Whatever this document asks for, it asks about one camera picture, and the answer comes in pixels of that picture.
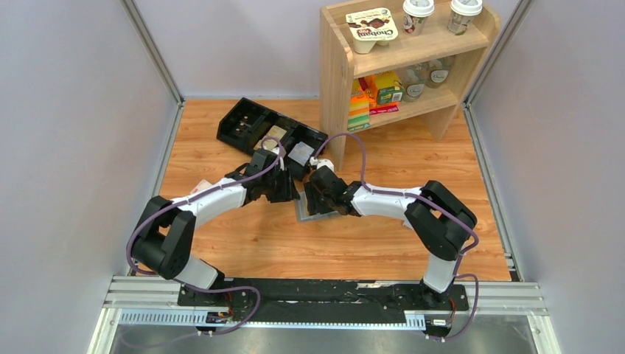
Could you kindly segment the Chobani yogurt pack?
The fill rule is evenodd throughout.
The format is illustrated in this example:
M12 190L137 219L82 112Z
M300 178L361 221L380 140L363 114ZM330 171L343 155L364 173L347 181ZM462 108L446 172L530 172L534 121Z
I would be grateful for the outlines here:
M376 45L386 46L398 36L392 13L385 7L348 13L345 19L358 54L368 54Z

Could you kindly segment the paper coffee cup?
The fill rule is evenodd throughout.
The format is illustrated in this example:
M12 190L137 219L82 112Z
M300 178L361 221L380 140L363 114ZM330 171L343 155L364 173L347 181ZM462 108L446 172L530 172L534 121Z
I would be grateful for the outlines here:
M420 35L429 17L435 11L433 0L405 0L403 29L408 35Z
M482 9L482 0L452 0L447 29L454 35L463 35Z

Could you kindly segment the right glass jar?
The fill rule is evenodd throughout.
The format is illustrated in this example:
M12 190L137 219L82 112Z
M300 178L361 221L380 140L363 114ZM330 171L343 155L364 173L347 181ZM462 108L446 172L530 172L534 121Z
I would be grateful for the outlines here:
M455 61L455 55L428 61L426 86L432 89L440 87L447 79Z

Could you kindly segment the left glass jar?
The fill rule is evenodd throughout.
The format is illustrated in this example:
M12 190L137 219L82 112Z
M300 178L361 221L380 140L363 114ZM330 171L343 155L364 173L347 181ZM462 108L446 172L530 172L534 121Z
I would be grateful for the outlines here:
M404 89L402 100L414 102L418 100L425 89L427 81L427 67L423 64L407 66L403 69L401 82Z

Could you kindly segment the green yellow box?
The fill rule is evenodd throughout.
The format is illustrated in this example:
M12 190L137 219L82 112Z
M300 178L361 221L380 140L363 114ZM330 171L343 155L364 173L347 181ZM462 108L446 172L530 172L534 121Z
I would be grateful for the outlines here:
M398 103L402 100L402 83L395 71L369 75L365 77L365 82L377 105Z

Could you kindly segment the tan cards in tray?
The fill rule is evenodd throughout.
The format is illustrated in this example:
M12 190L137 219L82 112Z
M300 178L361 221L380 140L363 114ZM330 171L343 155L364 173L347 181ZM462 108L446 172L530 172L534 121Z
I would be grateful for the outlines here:
M254 145L254 150L258 150L258 149L265 149L265 150L272 150L274 148L277 147L277 143L276 141L274 141L273 139L267 139L265 141L265 143L262 143L262 140L269 137L273 137L276 138L278 140L282 139L283 136L287 133L287 131L284 128L281 128L277 125L273 125L269 131L263 135L261 137L261 139Z

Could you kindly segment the aluminium frame rail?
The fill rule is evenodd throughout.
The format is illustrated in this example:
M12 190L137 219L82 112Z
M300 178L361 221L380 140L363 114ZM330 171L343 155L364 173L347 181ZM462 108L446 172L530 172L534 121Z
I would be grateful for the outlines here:
M115 276L104 308L185 310L178 305L181 285L158 277ZM531 282L480 282L477 313L483 315L547 316L540 287Z

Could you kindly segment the right paper coffee cup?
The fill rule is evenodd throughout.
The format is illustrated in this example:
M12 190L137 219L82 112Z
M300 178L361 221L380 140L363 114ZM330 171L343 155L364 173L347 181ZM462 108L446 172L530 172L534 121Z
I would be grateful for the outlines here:
M447 29L454 35L463 35L482 9L482 0L452 0Z

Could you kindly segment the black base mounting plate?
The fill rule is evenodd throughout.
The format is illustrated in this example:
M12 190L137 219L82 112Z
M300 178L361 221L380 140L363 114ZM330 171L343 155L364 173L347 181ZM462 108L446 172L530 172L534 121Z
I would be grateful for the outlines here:
M219 281L226 294L200 294L182 288L180 306L224 307L234 319L253 322L399 324L414 310L469 310L467 292L452 285L436 295L420 283L374 280L232 278Z

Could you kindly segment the grey card in tray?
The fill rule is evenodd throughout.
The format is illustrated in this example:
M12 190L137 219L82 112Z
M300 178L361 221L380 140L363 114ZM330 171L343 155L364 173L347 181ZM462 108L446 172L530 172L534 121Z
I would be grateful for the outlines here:
M315 149L313 147L309 146L305 142L298 142L288 153L287 157L302 167L305 167L314 152Z

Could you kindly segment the colourful sticky note stack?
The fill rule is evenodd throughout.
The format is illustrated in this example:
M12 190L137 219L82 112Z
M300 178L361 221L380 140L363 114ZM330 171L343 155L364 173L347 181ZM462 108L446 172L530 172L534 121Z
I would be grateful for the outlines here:
M355 132L370 127L369 99L366 95L354 96L349 103L347 131Z

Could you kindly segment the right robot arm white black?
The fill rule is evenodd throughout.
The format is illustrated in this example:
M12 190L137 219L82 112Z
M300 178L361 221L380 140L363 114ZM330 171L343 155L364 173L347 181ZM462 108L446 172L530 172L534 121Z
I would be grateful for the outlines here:
M453 284L458 262L475 238L475 214L442 183L421 187L377 187L363 181L347 184L328 167L314 170L304 185L311 215L337 212L355 217L379 216L402 221L429 251L422 284L443 294Z

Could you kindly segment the white pink card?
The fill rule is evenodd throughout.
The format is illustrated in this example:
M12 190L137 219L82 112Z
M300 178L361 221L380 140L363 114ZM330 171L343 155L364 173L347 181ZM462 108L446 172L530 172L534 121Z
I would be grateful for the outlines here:
M213 184L209 181L207 181L206 179L202 179L190 192L190 195L202 192L204 190L207 190L208 188L212 187Z

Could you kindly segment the red flat packet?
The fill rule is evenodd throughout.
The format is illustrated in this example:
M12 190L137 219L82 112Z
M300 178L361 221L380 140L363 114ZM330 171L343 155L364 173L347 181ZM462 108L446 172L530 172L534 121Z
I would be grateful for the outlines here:
M370 107L369 114L370 115L378 115L378 114L388 114L398 112L399 108L396 103L388 104L388 105L376 105L375 107Z

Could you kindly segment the orange snack bag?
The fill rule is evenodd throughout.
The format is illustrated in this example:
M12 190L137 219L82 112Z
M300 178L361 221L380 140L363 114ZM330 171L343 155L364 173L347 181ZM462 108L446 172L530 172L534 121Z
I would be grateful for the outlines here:
M372 99L366 89L361 86L359 79L352 82L351 98L349 103L350 111L369 111L373 108Z

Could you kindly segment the glass jar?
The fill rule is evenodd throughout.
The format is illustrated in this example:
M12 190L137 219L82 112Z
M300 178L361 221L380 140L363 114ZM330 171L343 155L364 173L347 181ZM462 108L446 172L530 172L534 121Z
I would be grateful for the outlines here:
M440 87L447 79L455 61L455 55L428 61L426 86L432 89Z
M425 89L427 81L427 67L423 64L407 66L403 69L401 82L404 89L402 100L414 102L418 100Z

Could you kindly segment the left paper coffee cup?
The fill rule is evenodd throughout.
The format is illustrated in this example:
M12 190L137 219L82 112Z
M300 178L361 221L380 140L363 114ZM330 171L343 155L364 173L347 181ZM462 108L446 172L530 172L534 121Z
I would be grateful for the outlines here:
M403 29L408 35L420 35L429 17L435 11L433 0L405 0Z

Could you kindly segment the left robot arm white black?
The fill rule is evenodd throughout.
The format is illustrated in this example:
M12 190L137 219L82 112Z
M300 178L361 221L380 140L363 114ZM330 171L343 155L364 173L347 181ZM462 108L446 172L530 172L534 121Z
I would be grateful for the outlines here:
M195 230L261 197L271 203L299 198L280 152L256 150L248 163L204 190L174 199L151 198L130 236L127 258L145 266L146 274L210 290L223 273L192 255Z

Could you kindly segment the black organizer tray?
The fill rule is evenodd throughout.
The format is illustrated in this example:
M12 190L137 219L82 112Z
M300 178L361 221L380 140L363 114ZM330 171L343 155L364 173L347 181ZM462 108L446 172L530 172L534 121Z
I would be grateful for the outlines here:
M290 167L293 178L302 181L311 170L310 163L302 167L287 155L298 142L305 142L313 147L315 154L328 139L326 133L243 97L221 119L216 138L251 156L255 151L254 145L273 125L287 131L280 139L282 147L286 150L284 163Z

